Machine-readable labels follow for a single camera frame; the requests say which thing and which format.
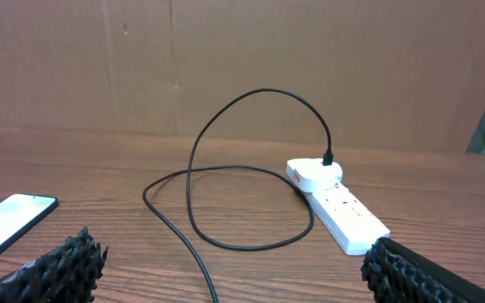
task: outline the smartphone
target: smartphone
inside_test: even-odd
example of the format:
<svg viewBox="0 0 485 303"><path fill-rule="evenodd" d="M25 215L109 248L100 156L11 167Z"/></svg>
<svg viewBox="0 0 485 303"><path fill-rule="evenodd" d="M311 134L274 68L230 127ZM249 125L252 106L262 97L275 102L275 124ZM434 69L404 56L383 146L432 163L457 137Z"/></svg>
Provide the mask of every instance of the smartphone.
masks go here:
<svg viewBox="0 0 485 303"><path fill-rule="evenodd" d="M58 206L57 199L13 194L0 203L0 253Z"/></svg>

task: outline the black connector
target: black connector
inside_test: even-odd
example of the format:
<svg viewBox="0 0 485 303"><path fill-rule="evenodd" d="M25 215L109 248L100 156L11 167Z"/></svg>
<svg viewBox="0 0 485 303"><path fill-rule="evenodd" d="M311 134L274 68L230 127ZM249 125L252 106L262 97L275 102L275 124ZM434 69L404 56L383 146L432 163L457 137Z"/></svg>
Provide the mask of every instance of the black connector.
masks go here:
<svg viewBox="0 0 485 303"><path fill-rule="evenodd" d="M323 154L323 166L333 165L334 154L333 151L327 150Z"/></svg>

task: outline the white adapter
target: white adapter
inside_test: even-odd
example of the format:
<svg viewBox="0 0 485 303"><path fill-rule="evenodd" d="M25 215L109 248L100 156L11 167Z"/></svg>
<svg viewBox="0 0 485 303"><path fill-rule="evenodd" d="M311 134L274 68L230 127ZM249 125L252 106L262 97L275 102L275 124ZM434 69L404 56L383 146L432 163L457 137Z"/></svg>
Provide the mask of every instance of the white adapter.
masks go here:
<svg viewBox="0 0 485 303"><path fill-rule="evenodd" d="M390 236L388 228L340 183L342 168L336 162L324 167L322 159L294 159L286 170L347 255L364 255L377 239Z"/></svg>
<svg viewBox="0 0 485 303"><path fill-rule="evenodd" d="M336 162L323 166L323 159L293 159L287 162L287 176L305 193L332 188L342 181L342 168Z"/></svg>

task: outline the tabletop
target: tabletop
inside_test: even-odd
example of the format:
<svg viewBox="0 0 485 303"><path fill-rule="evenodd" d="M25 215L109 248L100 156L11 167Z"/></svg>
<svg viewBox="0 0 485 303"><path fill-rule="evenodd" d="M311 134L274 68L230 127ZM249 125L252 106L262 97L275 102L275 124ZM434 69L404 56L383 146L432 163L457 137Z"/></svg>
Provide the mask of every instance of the tabletop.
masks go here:
<svg viewBox="0 0 485 303"><path fill-rule="evenodd" d="M195 260L144 205L152 181L185 169L192 138L0 128L0 201L56 196L60 206L0 255L0 277L61 245L84 226L109 246L98 302L210 302ZM248 164L285 171L325 146L204 139L195 167ZM485 288L485 156L334 148L343 183L391 230L391 238ZM151 202L185 234L225 302L372 302L363 257L346 256L316 220L300 241L264 252L204 242L186 210L184 176L153 189ZM304 204L263 173L226 170L192 177L202 231L221 242L284 240L308 223Z"/></svg>

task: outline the cord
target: cord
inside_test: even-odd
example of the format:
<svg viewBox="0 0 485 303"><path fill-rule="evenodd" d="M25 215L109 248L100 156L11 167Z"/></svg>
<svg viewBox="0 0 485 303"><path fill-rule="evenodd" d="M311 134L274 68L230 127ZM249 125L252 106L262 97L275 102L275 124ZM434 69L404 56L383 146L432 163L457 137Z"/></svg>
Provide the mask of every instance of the cord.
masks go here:
<svg viewBox="0 0 485 303"><path fill-rule="evenodd" d="M332 143L331 143L331 137L330 137L330 131L328 130L327 124L325 123L325 120L322 118L322 116L311 106L305 99L295 95L294 93L278 89L278 88L260 88L260 89L255 89L251 92L245 93L238 98L234 99L231 101L228 105L226 105L223 109L221 109L215 116L207 123L207 125L201 130L200 134L195 140L194 146L192 147L192 152L190 153L190 159L189 159L189 166L186 170L180 170L175 173L170 173L169 175L162 177L158 179L157 181L149 184L145 189L143 189L143 193L141 197L143 198L143 202L147 205L149 210L151 210L164 224L166 224L169 229L171 229L177 237L181 239L181 241L184 243L184 245L189 249L190 253L192 253L192 256L194 256L195 261L198 263L200 266L201 272L203 273L205 277L205 282L207 283L207 286L209 287L209 291L211 293L211 297L213 302L218 303L218 296L216 295L215 291L215 286L212 283L211 277L209 273L207 272L207 268L205 267L205 264L200 258L200 255L195 251L194 247L192 247L192 244L190 244L189 240L175 227L165 216L163 216L155 207L149 202L147 199L147 192L149 189L154 187L155 185L161 183L162 181L169 179L171 177L178 176L180 174L186 173L186 204L189 212L189 218L190 218L190 223L192 224L192 227L194 228L194 231L205 241L208 243L215 245L217 247L225 248L225 249L231 249L235 251L244 251L244 252L255 252L255 251L261 251L261 250L267 250L267 249L272 249L272 248L277 248L277 247L282 247L284 245L293 243L295 241L300 240L303 238L305 235L308 234L312 230L313 227L313 222L314 222L314 217L313 217L313 211L312 207L310 206L310 203L302 193L302 191L297 188L288 178L280 175L279 173L273 172L271 170L268 170L266 168L262 167L255 167L255 166L249 166L249 165L222 165L222 166L213 166L213 167L200 167L200 168L192 168L192 161L194 161L194 154L195 150L198 146L198 143L200 142L201 137L205 133L205 131L211 126L211 124L218 118L223 112L225 112L227 109L229 109L232 105L237 103L238 101L253 95L255 93L262 93L262 92L274 92L274 93L283 93L285 95L288 95L297 101L301 102L302 104L306 105L316 116L317 118L321 121L323 128L325 129L325 132L327 133L327 150L325 151L325 154L323 155L323 165L331 165L333 161L333 154L332 154ZM190 177L192 172L203 172L203 171L208 171L208 170L216 170L216 169L230 169L230 168L243 168L243 169L251 169L251 170L256 170L260 171L263 173L268 173L273 176L276 176L277 178L281 179L285 183L287 183L295 192L301 197L302 201L304 202L306 208L308 209L308 215L310 216L310 222L308 223L308 227L298 234L297 236L294 236L292 238L289 238L284 241L280 241L277 243L272 243L272 244L267 244L267 245L261 245L261 246L238 246L238 245L232 245L232 244L225 244L218 242L217 240L214 240L210 237L208 237L206 234L204 234L200 228L197 226L195 223L194 215L192 213L192 205L191 205L191 198L190 198Z"/></svg>

